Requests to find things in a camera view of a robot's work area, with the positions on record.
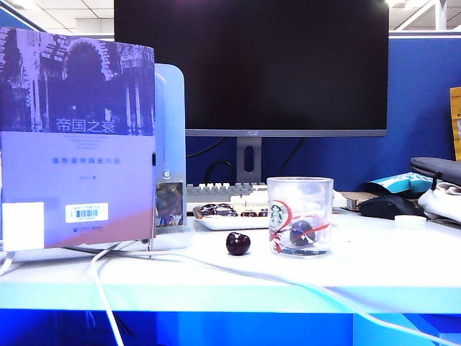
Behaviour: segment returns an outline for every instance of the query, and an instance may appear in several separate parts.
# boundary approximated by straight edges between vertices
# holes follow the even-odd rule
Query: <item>black mouse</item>
[[[424,216],[423,209],[410,200],[397,195],[384,195],[366,200],[358,205],[363,216],[372,218],[388,218],[393,220],[396,215]]]

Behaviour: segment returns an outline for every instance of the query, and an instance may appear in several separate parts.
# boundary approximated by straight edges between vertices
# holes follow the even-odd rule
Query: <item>white keyboard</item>
[[[267,205],[269,198],[267,185],[259,182],[244,182],[230,185],[228,183],[200,184],[186,186],[187,212],[191,213],[197,206],[209,203],[229,203],[234,206]],[[345,208],[346,198],[334,191],[333,208]]]

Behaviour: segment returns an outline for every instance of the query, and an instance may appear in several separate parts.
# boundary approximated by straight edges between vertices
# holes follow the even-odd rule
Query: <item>barcode label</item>
[[[109,203],[66,205],[66,223],[109,220]]]

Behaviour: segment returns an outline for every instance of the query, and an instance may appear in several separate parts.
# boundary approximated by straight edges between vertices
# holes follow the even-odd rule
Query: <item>decorative image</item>
[[[182,183],[159,184],[156,191],[156,225],[182,225]]]
[[[152,48],[5,27],[0,43],[1,130],[153,135]]]

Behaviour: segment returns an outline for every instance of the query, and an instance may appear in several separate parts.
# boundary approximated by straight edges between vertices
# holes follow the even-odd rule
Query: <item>keyboard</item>
[[[263,182],[187,184],[187,212],[208,203],[267,204],[267,185]]]

